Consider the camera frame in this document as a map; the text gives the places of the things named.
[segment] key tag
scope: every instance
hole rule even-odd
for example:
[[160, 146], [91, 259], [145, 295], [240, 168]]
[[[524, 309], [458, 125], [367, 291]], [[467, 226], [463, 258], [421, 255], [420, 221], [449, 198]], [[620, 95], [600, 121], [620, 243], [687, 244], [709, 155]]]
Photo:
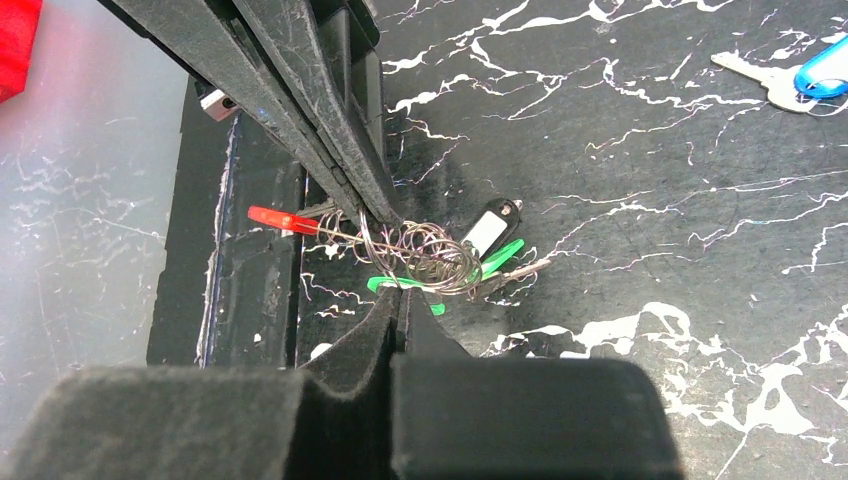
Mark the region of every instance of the key tag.
[[501, 248], [518, 228], [520, 211], [520, 200], [496, 198], [486, 203], [471, 229], [462, 238], [462, 243], [470, 243], [477, 250], [480, 260], [485, 260], [489, 254]]
[[795, 75], [795, 88], [815, 99], [848, 92], [848, 36], [805, 63]]

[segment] red key tag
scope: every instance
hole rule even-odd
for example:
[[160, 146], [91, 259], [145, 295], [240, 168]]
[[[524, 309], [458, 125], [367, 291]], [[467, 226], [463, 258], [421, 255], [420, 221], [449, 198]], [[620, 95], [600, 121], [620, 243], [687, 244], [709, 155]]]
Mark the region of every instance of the red key tag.
[[265, 225], [288, 230], [291, 232], [302, 233], [304, 235], [317, 235], [318, 222], [311, 218], [298, 217], [291, 213], [281, 212], [279, 210], [271, 210], [270, 208], [252, 206], [247, 210], [247, 216], [251, 220], [255, 220]]

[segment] key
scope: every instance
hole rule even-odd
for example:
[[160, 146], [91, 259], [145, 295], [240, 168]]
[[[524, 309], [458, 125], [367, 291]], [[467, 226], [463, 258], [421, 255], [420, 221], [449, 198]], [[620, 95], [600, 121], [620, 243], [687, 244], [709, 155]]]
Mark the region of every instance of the key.
[[536, 262], [531, 263], [530, 265], [525, 265], [520, 268], [516, 268], [515, 270], [509, 273], [500, 273], [497, 272], [488, 280], [484, 281], [472, 292], [472, 300], [477, 300], [478, 298], [486, 298], [494, 292], [503, 288], [509, 282], [515, 280], [521, 280], [527, 275], [538, 272], [539, 270], [547, 267], [551, 264], [551, 261], [547, 258], [543, 258]]
[[322, 215], [326, 215], [328, 213], [335, 213], [336, 211], [338, 211], [338, 209], [339, 207], [336, 206], [336, 202], [334, 202], [331, 198], [324, 203], [319, 203], [318, 205], [306, 207], [303, 210], [297, 212], [295, 215], [303, 218], [317, 219]]
[[752, 65], [730, 52], [717, 53], [710, 57], [716, 65], [744, 75], [760, 82], [768, 91], [767, 98], [774, 106], [796, 113], [806, 113], [813, 109], [816, 100], [799, 102], [795, 88], [795, 75], [801, 65], [792, 68], [760, 67]]

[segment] white label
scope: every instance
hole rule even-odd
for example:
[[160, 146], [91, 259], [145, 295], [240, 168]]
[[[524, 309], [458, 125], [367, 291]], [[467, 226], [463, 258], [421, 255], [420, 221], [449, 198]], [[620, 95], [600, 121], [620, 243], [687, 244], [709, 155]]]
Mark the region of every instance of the white label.
[[492, 244], [495, 243], [495, 240], [506, 230], [507, 226], [504, 219], [490, 211], [486, 211], [462, 241], [463, 243], [471, 243], [477, 249], [477, 256], [484, 255], [492, 247]]

